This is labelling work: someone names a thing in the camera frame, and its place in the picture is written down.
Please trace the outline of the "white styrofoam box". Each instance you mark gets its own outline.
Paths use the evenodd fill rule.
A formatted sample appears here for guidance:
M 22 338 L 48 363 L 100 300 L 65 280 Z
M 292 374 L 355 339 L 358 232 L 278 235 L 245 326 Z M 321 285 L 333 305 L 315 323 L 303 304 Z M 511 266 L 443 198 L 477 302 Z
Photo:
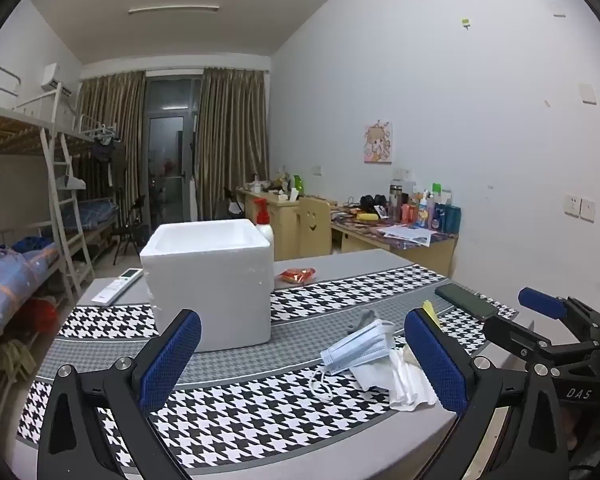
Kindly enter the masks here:
M 140 261 L 159 332 L 188 309 L 201 320 L 199 352 L 271 339 L 273 248 L 251 221 L 163 224 Z

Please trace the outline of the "white remote control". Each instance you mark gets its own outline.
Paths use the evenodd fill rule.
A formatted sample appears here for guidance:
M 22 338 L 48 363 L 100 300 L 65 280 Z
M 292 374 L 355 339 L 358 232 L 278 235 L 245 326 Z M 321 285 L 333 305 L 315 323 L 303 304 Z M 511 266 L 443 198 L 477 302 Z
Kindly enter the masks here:
M 99 307 L 110 307 L 142 275 L 142 268 L 129 268 L 95 295 L 92 298 L 92 303 Z

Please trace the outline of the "metal bunk bed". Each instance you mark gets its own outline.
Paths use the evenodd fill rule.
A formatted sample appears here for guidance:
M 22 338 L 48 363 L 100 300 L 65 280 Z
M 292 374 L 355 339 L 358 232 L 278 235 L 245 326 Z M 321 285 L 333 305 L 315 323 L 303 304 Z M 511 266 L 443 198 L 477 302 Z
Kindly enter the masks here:
M 21 85 L 0 65 L 0 248 L 54 244 L 58 258 L 32 296 L 56 278 L 61 296 L 71 298 L 92 278 L 91 246 L 118 211 L 110 198 L 82 200 L 86 182 L 76 165 L 115 146 L 117 133 L 76 114 L 61 88 L 23 99 Z

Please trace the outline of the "black folding chair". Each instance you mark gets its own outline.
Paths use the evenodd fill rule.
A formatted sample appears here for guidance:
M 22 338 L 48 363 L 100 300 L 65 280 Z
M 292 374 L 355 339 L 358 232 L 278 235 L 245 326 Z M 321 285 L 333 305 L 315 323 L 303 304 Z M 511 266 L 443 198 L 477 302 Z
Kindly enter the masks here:
M 112 264 L 115 266 L 118 261 L 120 252 L 124 254 L 128 250 L 129 246 L 132 245 L 136 254 L 140 254 L 140 242 L 143 240 L 143 209 L 145 205 L 146 196 L 138 196 L 134 203 L 132 203 L 129 213 L 123 220 L 121 226 L 112 232 L 114 236 L 118 238 L 118 244 L 116 251 L 114 252 L 114 260 Z

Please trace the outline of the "wooden desk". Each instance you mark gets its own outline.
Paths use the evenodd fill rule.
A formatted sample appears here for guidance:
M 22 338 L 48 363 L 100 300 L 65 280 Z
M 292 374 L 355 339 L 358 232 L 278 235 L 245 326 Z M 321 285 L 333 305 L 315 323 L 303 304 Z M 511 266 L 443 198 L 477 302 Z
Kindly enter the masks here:
M 299 256 L 299 200 L 280 200 L 272 193 L 253 193 L 243 188 L 236 191 L 238 200 L 245 207 L 246 217 L 256 220 L 257 209 L 253 201 L 264 197 L 268 201 L 268 213 L 274 232 L 274 259 L 277 261 L 301 258 Z M 332 207 L 333 252 L 362 252 L 363 250 L 383 249 L 387 252 L 426 266 L 448 278 L 453 273 L 453 259 L 457 243 L 455 235 L 436 233 L 431 237 L 429 247 L 418 246 L 405 240 L 383 237 L 378 228 L 390 226 L 385 221 L 360 220 L 354 209 L 339 206 L 333 200 L 326 200 Z

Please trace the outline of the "glass balcony door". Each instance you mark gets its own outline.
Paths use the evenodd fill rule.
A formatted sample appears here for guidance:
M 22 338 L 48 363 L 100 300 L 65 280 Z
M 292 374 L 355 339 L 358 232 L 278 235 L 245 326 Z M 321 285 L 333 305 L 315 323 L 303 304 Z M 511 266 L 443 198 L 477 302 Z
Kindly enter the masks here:
M 201 76 L 150 77 L 144 108 L 146 212 L 153 229 L 197 219 L 194 177 Z

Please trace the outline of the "wall socket pair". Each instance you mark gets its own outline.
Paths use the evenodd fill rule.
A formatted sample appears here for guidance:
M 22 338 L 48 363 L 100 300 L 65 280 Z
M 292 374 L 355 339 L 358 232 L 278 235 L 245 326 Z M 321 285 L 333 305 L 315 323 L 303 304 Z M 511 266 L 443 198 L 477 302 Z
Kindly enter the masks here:
M 564 213 L 573 218 L 579 218 L 586 222 L 595 222 L 596 203 L 578 196 L 566 194 L 562 203 Z

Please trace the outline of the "grey sock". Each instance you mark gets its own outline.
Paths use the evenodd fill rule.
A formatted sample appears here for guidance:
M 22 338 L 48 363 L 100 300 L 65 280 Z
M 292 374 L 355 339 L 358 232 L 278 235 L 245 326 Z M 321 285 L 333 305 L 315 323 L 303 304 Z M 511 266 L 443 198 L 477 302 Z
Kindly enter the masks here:
M 377 313 L 375 310 L 373 309 L 363 309 L 361 311 L 360 314 L 360 318 L 358 319 L 358 322 L 354 323 L 354 324 L 350 324 L 347 327 L 347 334 L 354 334 L 356 332 L 358 332 L 359 330 L 362 330 L 362 328 L 369 326 L 370 324 L 372 324 L 377 318 Z

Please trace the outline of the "wooden smiley chair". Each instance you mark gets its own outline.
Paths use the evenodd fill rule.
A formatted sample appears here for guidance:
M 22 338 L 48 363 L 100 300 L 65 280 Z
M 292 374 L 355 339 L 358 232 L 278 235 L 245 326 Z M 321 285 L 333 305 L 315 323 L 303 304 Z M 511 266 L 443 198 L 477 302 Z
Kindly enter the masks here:
M 332 207 L 326 200 L 301 197 L 299 200 L 299 256 L 328 256 L 332 253 Z

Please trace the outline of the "red snack packet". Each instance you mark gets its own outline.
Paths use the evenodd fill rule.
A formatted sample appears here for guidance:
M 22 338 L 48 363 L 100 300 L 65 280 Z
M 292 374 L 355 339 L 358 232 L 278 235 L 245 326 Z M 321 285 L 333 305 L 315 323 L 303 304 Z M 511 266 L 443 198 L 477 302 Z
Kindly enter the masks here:
M 291 285 L 304 285 L 312 280 L 314 268 L 290 268 L 277 275 L 279 281 Z

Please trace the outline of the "white air conditioner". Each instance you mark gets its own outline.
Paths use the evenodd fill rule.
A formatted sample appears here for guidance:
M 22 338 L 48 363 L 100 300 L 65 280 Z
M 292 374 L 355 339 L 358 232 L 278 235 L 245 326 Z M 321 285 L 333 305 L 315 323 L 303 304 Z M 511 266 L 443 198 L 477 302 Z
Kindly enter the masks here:
M 72 96 L 72 90 L 61 81 L 59 77 L 60 68 L 57 63 L 48 64 L 44 67 L 41 79 L 41 88 L 44 91 L 55 91 L 61 88 L 65 96 Z

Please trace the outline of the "left brown curtain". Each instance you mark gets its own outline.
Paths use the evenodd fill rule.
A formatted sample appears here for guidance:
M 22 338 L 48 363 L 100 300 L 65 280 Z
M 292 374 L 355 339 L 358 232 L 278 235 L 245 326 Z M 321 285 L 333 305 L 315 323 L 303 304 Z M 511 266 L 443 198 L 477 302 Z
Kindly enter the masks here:
M 80 162 L 79 177 L 86 181 L 88 198 L 113 197 L 127 212 L 142 192 L 143 119 L 146 73 L 133 70 L 84 79 L 79 114 L 117 133 L 108 171 L 104 162 Z

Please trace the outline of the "yellow foam fruit net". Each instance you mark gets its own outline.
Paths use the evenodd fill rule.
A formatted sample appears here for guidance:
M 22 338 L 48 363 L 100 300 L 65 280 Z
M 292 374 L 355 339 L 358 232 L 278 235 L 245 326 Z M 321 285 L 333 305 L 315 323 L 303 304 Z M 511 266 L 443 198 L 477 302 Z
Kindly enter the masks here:
M 425 300 L 422 303 L 422 310 L 424 310 L 437 325 L 440 325 L 437 313 L 434 310 L 434 306 L 429 300 Z

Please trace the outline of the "houndstooth table cloth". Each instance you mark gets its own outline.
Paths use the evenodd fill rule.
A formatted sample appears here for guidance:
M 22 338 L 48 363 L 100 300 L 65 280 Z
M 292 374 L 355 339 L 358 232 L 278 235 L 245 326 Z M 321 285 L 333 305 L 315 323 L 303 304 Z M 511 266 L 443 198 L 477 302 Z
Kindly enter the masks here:
M 272 292 L 272 336 L 266 344 L 197 353 L 174 391 L 150 421 L 185 469 L 220 471 L 285 454 L 309 452 L 353 436 L 396 414 L 388 393 L 363 391 L 349 372 L 325 377 L 332 400 L 310 389 L 320 352 L 344 337 L 364 308 L 396 326 L 396 348 L 405 344 L 408 310 L 429 300 L 442 330 L 469 354 L 486 345 L 482 323 L 438 297 L 441 274 L 402 268 Z M 62 364 L 79 372 L 108 368 L 136 356 L 158 335 L 149 304 L 110 308 L 79 306 L 68 315 L 33 379 L 16 438 L 36 448 L 53 376 Z

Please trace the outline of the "blue face mask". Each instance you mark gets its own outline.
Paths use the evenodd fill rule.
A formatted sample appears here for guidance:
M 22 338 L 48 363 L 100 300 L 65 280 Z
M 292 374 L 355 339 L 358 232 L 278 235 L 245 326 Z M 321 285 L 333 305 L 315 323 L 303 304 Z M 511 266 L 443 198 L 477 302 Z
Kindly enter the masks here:
M 336 341 L 321 352 L 322 369 L 314 370 L 309 388 L 321 401 L 332 400 L 332 389 L 325 376 L 336 375 L 349 368 L 373 362 L 389 355 L 394 348 L 396 326 L 380 318 Z

